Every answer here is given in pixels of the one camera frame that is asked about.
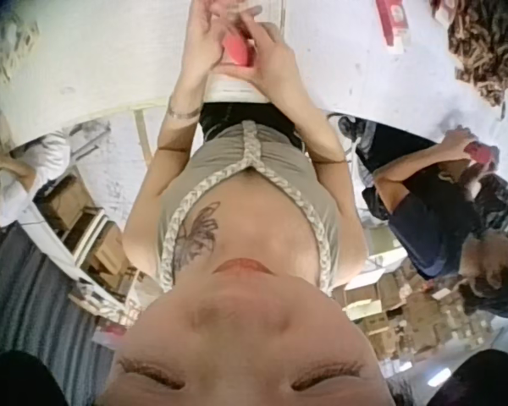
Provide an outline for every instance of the brown pile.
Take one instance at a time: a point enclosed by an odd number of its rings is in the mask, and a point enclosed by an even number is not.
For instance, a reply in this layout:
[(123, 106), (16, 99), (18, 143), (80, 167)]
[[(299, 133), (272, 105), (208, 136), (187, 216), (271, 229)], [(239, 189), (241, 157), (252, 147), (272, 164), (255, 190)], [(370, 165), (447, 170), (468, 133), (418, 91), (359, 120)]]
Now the brown pile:
[(464, 69), (456, 77), (474, 84), (491, 106), (500, 106), (508, 89), (508, 11), (498, 0), (458, 1), (450, 50)]

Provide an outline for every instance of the eyelashes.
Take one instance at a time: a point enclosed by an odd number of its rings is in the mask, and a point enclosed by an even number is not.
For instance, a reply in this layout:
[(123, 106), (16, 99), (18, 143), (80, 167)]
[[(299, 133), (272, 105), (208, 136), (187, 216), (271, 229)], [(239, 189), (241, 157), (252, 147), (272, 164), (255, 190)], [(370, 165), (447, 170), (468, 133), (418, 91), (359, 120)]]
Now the eyelashes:
[(174, 391), (180, 391), (186, 386), (183, 381), (170, 377), (160, 368), (142, 363), (140, 361), (136, 361), (134, 359), (120, 359), (117, 364), (126, 374), (144, 376)]
[(341, 376), (359, 378), (361, 372), (362, 366), (358, 363), (325, 366), (309, 372), (305, 377), (294, 382), (291, 388), (296, 392), (303, 392), (329, 379)]

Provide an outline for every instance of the lips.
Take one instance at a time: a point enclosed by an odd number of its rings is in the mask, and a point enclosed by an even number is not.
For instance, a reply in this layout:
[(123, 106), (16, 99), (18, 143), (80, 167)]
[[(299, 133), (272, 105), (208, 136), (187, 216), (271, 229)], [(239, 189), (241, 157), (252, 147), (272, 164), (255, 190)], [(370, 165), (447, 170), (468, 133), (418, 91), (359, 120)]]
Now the lips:
[(261, 262), (247, 258), (238, 258), (230, 261), (225, 261), (221, 266), (214, 270), (213, 273), (225, 272), (258, 272), (274, 275), (274, 272), (269, 271), (269, 269)]

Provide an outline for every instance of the gray tank top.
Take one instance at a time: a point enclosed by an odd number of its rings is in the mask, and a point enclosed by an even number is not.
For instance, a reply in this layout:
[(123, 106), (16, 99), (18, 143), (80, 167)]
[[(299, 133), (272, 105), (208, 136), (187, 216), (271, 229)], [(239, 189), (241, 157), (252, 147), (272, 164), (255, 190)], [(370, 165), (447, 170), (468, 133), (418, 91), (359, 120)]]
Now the gray tank top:
[(287, 194), (305, 214), (317, 240), (318, 286), (330, 295), (340, 247), (337, 204), (318, 182), (307, 157), (288, 138), (252, 121), (230, 127), (207, 142), (163, 193), (157, 275), (164, 292), (174, 286), (175, 242), (192, 207), (210, 189), (248, 168), (255, 169)]

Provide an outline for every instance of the ceiling light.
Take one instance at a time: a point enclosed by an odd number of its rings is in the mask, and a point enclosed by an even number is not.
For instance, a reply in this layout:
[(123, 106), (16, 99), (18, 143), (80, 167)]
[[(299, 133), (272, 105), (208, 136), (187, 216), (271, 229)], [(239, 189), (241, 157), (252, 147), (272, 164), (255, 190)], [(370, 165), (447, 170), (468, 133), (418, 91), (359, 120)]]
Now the ceiling light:
[(439, 387), (444, 382), (448, 381), (448, 378), (451, 376), (451, 370), (449, 368), (446, 368), (445, 370), (442, 370), (437, 375), (433, 376), (427, 384), (430, 387)]
[(401, 365), (399, 368), (400, 372), (404, 372), (406, 370), (409, 370), (412, 367), (412, 362), (405, 362), (405, 364)]

